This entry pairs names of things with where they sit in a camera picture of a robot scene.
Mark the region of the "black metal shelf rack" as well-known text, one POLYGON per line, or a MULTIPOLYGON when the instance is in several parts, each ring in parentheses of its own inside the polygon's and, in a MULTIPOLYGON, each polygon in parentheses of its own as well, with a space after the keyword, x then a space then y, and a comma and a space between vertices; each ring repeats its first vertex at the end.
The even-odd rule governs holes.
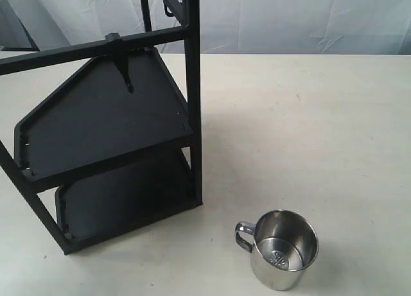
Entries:
POLYGON ((140 0, 144 32, 1 60, 83 66, 23 117, 1 167, 64 254, 202 205, 200 0, 140 0))

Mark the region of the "stainless steel mug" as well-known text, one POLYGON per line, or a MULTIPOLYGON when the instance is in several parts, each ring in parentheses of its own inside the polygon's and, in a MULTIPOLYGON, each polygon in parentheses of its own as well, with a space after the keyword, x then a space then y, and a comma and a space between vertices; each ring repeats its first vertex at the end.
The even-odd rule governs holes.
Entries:
POLYGON ((289 210, 269 211, 256 223, 238 222, 235 239, 250 254, 256 278, 277 291, 296 287, 319 252, 319 239, 310 222, 289 210))

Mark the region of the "white backdrop cloth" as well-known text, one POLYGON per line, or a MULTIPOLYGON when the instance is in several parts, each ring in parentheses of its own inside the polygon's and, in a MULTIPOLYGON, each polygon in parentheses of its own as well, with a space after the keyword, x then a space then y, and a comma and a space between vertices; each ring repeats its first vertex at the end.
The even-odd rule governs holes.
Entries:
MULTIPOLYGON (((1 45, 46 50, 144 30, 140 0, 3 0, 1 45)), ((410 0, 200 0, 203 53, 410 53, 410 0)))

